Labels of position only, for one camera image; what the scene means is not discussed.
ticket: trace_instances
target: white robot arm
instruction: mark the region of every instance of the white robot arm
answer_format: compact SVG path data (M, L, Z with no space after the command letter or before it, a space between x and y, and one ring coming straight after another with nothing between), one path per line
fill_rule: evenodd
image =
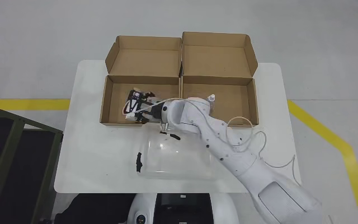
M233 144L240 145L241 140L227 123L210 117L209 111L209 102L201 98L166 101L162 122L184 132L199 133L208 150L246 187L267 223L322 223L318 200L250 151L233 150Z

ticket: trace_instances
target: clear plastic container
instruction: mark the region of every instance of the clear plastic container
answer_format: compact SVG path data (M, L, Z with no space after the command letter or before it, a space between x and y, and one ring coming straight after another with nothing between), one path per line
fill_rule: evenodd
M213 180L215 159L201 142L198 134L170 130L160 134L159 124L145 124L141 128L142 143L139 152L141 168L139 175L160 179ZM180 140L171 137L175 134Z

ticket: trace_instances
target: table surface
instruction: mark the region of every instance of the table surface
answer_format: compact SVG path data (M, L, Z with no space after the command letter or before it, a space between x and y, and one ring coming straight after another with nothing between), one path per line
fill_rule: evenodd
M55 178L58 193L240 193L245 187L221 164L215 180L147 179L138 176L130 139L138 128L107 127L99 122L104 78L104 60L83 60L78 64L64 138ZM281 68L275 63L259 63L256 81L260 124L268 140L262 152L265 160L282 165L296 154ZM251 144L258 153L263 138ZM298 162L295 176L300 182ZM291 165L278 172L293 179Z

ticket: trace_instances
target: dark green cart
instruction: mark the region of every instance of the dark green cart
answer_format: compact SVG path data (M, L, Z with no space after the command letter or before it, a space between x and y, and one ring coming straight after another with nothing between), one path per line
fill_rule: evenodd
M61 130L0 110L0 223L50 218L62 136Z

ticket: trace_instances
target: cardboard box flap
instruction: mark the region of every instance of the cardboard box flap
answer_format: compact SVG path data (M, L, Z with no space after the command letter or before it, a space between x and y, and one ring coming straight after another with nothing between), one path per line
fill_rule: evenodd
M184 32L183 75L252 77L257 60L246 34Z
M106 58L111 76L178 77L181 38L118 36Z

